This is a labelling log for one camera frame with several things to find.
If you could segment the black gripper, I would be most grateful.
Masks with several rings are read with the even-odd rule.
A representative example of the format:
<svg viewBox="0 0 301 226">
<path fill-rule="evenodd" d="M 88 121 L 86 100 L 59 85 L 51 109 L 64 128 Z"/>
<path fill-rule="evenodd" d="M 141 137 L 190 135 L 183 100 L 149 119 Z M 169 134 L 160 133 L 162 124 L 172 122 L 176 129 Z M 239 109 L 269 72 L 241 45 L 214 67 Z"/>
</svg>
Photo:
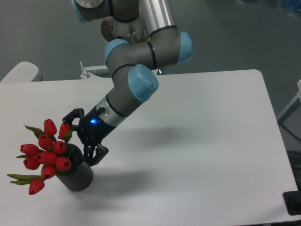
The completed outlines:
<svg viewBox="0 0 301 226">
<path fill-rule="evenodd" d="M 100 116 L 105 112 L 104 107 L 93 107 L 84 114 L 84 109 L 75 108 L 62 118 L 63 123 L 69 124 L 71 129 L 77 131 L 78 137 L 84 145 L 83 161 L 89 166 L 97 165 L 109 152 L 101 141 L 111 133 L 115 127 L 106 123 Z M 73 121 L 79 119 L 78 125 Z"/>
</svg>

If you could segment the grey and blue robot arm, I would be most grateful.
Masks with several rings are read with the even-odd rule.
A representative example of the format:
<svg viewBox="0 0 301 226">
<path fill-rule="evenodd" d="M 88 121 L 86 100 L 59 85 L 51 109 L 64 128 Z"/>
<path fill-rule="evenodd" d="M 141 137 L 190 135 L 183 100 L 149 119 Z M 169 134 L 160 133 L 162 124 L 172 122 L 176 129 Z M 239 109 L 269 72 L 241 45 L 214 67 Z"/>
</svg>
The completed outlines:
<svg viewBox="0 0 301 226">
<path fill-rule="evenodd" d="M 83 160 L 98 164 L 108 153 L 102 140 L 158 89 L 153 70 L 187 62 L 190 36 L 176 26 L 168 0 L 73 0 L 80 21 L 110 17 L 112 40 L 104 59 L 113 81 L 111 91 L 88 113 L 74 109 L 63 118 L 84 146 Z"/>
</svg>

